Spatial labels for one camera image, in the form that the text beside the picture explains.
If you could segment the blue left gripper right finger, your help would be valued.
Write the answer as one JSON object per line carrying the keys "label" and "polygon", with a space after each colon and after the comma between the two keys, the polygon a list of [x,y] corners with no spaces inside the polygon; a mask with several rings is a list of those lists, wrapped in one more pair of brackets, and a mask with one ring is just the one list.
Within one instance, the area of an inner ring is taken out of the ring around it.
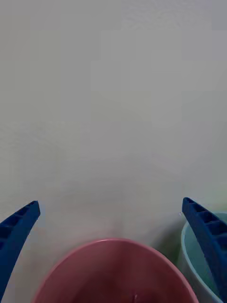
{"label": "blue left gripper right finger", "polygon": [[188,197],[182,212],[182,273],[201,303],[227,301],[227,223]]}

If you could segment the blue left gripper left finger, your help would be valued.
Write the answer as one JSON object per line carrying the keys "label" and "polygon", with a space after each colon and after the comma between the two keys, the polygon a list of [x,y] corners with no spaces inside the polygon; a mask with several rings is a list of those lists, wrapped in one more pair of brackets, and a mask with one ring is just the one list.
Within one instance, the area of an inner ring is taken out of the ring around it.
{"label": "blue left gripper left finger", "polygon": [[30,234],[40,216],[38,201],[32,201],[0,223],[0,299]]}

